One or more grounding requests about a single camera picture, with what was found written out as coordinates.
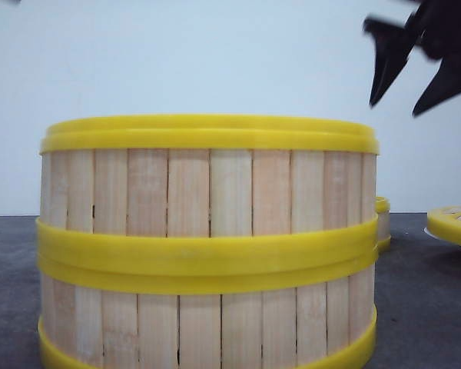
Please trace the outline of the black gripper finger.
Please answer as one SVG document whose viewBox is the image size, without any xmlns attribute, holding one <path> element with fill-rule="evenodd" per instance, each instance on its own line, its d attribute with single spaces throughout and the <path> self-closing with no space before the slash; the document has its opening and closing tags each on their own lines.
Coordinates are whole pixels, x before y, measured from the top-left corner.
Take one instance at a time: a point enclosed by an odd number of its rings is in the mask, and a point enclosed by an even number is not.
<svg viewBox="0 0 461 369">
<path fill-rule="evenodd" d="M 417 117 L 438 104 L 461 94 L 461 51 L 442 58 L 438 72 L 413 108 Z"/>
<path fill-rule="evenodd" d="M 411 52 L 411 39 L 407 37 L 375 36 L 375 65 L 370 93 L 370 106 L 374 107 L 405 67 Z"/>
</svg>

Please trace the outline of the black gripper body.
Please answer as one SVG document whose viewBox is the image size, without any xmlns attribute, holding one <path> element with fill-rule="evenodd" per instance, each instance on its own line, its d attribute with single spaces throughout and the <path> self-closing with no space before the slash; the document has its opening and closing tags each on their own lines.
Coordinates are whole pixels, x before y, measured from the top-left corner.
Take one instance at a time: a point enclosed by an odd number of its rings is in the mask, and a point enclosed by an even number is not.
<svg viewBox="0 0 461 369">
<path fill-rule="evenodd" d="M 407 58 L 415 47 L 432 60 L 461 55 L 461 1 L 420 1 L 403 25 L 369 16 L 363 30 L 385 57 Z"/>
</svg>

